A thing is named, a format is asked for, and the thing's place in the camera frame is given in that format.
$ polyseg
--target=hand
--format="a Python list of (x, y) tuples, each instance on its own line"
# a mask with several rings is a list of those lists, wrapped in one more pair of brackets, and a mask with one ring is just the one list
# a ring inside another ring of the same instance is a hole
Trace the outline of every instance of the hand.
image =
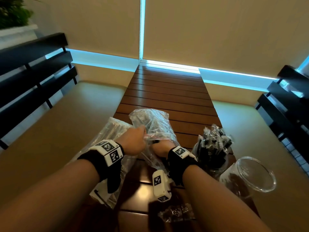
[(175, 144), (171, 140), (161, 140), (159, 143), (150, 146), (156, 155), (165, 158), (168, 158), (168, 152), (174, 147)]
[(143, 139), (145, 134), (145, 125), (141, 125), (138, 128), (129, 128), (123, 135), (117, 138), (115, 142), (122, 146), (126, 155), (136, 156), (146, 147), (146, 143)]

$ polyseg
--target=forearm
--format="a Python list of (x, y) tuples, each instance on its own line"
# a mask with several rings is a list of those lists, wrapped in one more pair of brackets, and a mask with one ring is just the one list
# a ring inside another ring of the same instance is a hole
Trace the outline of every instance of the forearm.
[(194, 214), (206, 231), (270, 231), (244, 202), (198, 166), (190, 165), (182, 179)]
[(0, 231), (51, 231), (99, 182), (95, 167), (77, 160), (37, 183), (0, 210)]

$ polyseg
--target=green plant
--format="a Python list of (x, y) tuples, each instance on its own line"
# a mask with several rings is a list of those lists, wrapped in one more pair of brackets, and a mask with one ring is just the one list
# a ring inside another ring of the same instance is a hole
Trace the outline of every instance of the green plant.
[(24, 0), (0, 0), (0, 29), (28, 25), (33, 11), (24, 8)]

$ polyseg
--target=wooden table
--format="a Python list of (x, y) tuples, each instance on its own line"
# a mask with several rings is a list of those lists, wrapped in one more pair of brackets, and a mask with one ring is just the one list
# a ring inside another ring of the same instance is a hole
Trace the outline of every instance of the wooden table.
[[(197, 136), (203, 134), (205, 126), (210, 128), (213, 123), (221, 126), (200, 74), (139, 66), (114, 118), (131, 124), (128, 114), (142, 108), (169, 113), (178, 142), (189, 151), (197, 142)], [(236, 161), (234, 155), (228, 157), (230, 165)], [(75, 228), (70, 231), (83, 231), (83, 228), (85, 231), (112, 231), (115, 227), (120, 232), (201, 231), (196, 220), (164, 223), (158, 217), (158, 213), (168, 206), (189, 203), (189, 200), (183, 187), (173, 185), (171, 200), (165, 203), (156, 201), (152, 189), (154, 171), (143, 159), (137, 159), (126, 176), (115, 209), (111, 211), (88, 200), (82, 212), (72, 220)]]

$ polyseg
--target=beige cushion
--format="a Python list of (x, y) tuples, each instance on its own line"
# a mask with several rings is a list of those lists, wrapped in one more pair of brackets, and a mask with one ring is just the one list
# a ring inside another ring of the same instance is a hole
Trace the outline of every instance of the beige cushion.
[(80, 82), (0, 155), (0, 205), (63, 167), (104, 127), (125, 87)]

